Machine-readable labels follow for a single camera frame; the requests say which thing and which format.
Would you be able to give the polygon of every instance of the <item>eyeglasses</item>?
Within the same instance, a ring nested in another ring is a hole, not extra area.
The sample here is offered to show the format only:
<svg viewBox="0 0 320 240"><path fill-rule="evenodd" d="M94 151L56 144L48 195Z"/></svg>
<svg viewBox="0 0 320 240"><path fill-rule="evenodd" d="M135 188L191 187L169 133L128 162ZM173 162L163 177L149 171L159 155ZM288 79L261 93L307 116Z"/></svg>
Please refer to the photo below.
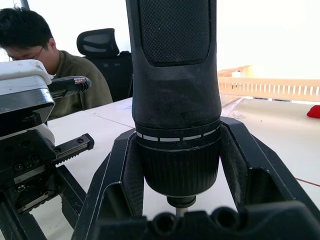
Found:
<svg viewBox="0 0 320 240"><path fill-rule="evenodd" d="M18 60L38 60L38 57L40 56L42 50L44 49L44 47L41 48L41 50L39 51L39 53L33 57L30 57L30 58L23 58L23 59L20 59L20 58L15 58L15 59L12 59L12 57L9 57L9 62L11 61L18 61Z"/></svg>

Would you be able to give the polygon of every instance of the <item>black office chair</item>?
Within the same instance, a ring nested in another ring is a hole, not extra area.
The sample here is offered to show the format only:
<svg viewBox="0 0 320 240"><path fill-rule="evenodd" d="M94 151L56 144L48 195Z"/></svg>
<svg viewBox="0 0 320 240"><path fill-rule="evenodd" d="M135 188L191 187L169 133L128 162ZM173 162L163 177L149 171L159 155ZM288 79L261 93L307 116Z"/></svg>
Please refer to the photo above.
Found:
<svg viewBox="0 0 320 240"><path fill-rule="evenodd" d="M131 53L123 51L119 54L113 28L85 31L78 36L76 45L84 58L101 71L114 102L132 96Z"/></svg>

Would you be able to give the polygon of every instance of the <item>white table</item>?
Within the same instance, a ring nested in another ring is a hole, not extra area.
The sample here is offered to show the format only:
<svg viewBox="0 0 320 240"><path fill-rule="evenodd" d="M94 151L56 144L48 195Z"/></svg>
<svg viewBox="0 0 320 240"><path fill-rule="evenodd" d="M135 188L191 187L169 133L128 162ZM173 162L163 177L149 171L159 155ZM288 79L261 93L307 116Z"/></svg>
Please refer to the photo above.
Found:
<svg viewBox="0 0 320 240"><path fill-rule="evenodd" d="M85 191L88 190L95 171L110 152L114 139L135 126L130 106L131 100L127 99L77 112L48 123L55 135L57 145L85 133L94 138L93 150L83 152L65 163ZM320 143L319 136L316 134L320 133L320 122L304 117L305 111L310 106L245 99L235 109L233 107L232 104L224 107L223 114L230 114L244 122L257 138L279 154L296 177L312 180L315 183L320 182L320 177L316 176L319 149L314 148ZM295 129L297 133L292 132L287 135L292 129ZM306 130L312 130L314 133L307 133ZM293 147L288 150L290 144L293 144ZM304 182L300 184L319 208L320 188ZM190 209L205 210L211 213L219 206L235 208L221 165L216 183L211 189L197 196L196 203ZM154 192L145 184L143 214L152 219L164 211L174 213L175 210L167 203L165 196ZM71 238L73 230L62 214L59 197L36 208L32 214L49 240L69 240Z"/></svg>

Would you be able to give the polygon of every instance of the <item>olive green sweater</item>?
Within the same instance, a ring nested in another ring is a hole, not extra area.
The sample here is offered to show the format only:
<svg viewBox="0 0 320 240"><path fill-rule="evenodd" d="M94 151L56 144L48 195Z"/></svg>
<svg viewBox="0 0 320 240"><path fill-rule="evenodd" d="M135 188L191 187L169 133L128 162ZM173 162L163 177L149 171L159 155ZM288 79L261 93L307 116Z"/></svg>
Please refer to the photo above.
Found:
<svg viewBox="0 0 320 240"><path fill-rule="evenodd" d="M92 85L84 93L56 99L48 120L112 103L108 84L98 68L83 57L60 51L60 62L54 78L68 76L87 77L92 81Z"/></svg>

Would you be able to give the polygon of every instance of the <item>chair headrest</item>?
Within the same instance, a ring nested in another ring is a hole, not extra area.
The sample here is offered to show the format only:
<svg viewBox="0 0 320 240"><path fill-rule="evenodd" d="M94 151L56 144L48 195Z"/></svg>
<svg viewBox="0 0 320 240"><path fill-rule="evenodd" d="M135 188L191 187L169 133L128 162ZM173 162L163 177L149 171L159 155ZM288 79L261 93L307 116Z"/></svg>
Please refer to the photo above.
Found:
<svg viewBox="0 0 320 240"><path fill-rule="evenodd" d="M78 36L76 46L87 57L111 58L119 54L114 28L85 31Z"/></svg>

